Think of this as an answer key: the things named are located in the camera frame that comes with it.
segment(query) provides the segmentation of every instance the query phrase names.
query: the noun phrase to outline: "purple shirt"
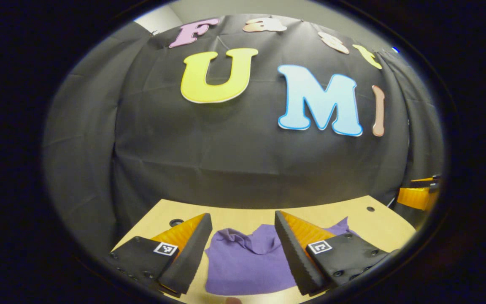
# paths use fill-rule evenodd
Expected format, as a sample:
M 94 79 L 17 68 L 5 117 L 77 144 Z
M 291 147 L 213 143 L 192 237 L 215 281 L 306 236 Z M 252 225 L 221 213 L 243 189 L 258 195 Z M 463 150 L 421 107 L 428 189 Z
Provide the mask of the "purple shirt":
M 327 231 L 347 231 L 348 217 Z M 295 286 L 274 225 L 261 225 L 245 235 L 231 228 L 219 230 L 205 250 L 209 257 L 206 291 L 222 296 L 273 293 Z

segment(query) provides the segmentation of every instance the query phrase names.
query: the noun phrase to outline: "yellow letter u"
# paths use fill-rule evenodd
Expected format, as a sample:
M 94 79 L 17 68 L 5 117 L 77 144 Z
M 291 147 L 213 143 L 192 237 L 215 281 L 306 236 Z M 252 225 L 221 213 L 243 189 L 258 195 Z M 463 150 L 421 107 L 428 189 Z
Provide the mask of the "yellow letter u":
M 251 58 L 258 54 L 256 49 L 232 49 L 226 52 L 232 58 L 230 78 L 223 84 L 210 85 L 206 74 L 210 61 L 216 58 L 216 52 L 193 54 L 183 61 L 187 67 L 181 80 L 181 94 L 191 102 L 225 102 L 239 96 L 247 88 L 251 77 Z

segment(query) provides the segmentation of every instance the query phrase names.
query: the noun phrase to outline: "pink letter f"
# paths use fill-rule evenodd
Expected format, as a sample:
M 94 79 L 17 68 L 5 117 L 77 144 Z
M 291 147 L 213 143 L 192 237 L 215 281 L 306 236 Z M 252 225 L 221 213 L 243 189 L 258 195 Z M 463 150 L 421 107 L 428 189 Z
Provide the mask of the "pink letter f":
M 210 25 L 215 25 L 218 22 L 218 19 L 209 19 L 181 26 L 181 32 L 179 32 L 179 35 L 169 47 L 175 48 L 176 46 L 193 43 L 197 39 L 194 37 L 194 33 L 198 36 L 204 35 L 204 33 L 208 31 Z

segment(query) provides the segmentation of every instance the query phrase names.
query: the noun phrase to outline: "black fabric backdrop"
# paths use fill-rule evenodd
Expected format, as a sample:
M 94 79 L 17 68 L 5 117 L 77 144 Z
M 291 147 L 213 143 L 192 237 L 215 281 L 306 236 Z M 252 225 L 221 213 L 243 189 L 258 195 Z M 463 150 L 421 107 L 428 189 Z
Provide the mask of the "black fabric backdrop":
M 386 204 L 410 179 L 441 173 L 443 138 L 438 102 L 394 52 L 377 52 L 379 70 L 341 33 L 274 16 L 284 32 L 245 33 L 249 19 L 220 17 L 197 41 L 169 49 L 174 28 L 150 37 L 131 23 L 106 38 L 71 71 L 46 121 L 43 163 L 54 205 L 78 242 L 106 254 L 161 198 L 225 208 L 291 208 L 372 195 Z M 341 54 L 319 31 L 343 41 Z M 228 80 L 234 48 L 256 48 L 250 83 L 220 104 L 181 95 L 183 60 L 215 51 L 208 83 Z M 325 89 L 330 77 L 351 77 L 359 137 L 281 129 L 286 81 L 281 64 L 308 68 Z M 372 134 L 375 101 L 384 91 L 383 137 Z M 308 109 L 307 117 L 312 117 Z
M 427 0 L 331 1 L 329 6 L 333 3 L 355 6 L 351 11 L 359 17 L 370 15 L 373 25 L 378 20 L 407 39 L 457 101 L 441 105 L 451 169 L 440 195 L 444 204 L 427 221 L 432 225 L 422 231 L 425 237 L 407 249 L 389 277 L 334 301 L 486 302 L 486 6 Z M 107 283 L 76 261 L 79 256 L 88 267 L 95 264 L 59 224 L 44 192 L 36 148 L 48 100 L 69 68 L 110 29 L 154 6 L 138 0 L 0 3 L 1 303 L 158 302 L 139 301 L 135 289 L 110 284 L 115 275 L 107 276 Z M 446 216 L 449 207 L 453 212 Z

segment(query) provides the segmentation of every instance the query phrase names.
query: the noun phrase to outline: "screw hole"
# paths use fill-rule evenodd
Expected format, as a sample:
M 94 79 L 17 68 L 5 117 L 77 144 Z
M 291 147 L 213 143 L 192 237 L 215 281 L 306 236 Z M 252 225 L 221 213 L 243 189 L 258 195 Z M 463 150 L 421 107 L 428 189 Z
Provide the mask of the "screw hole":
M 177 225 L 183 223 L 183 220 L 180 219 L 173 219 L 170 221 L 170 227 L 176 227 Z

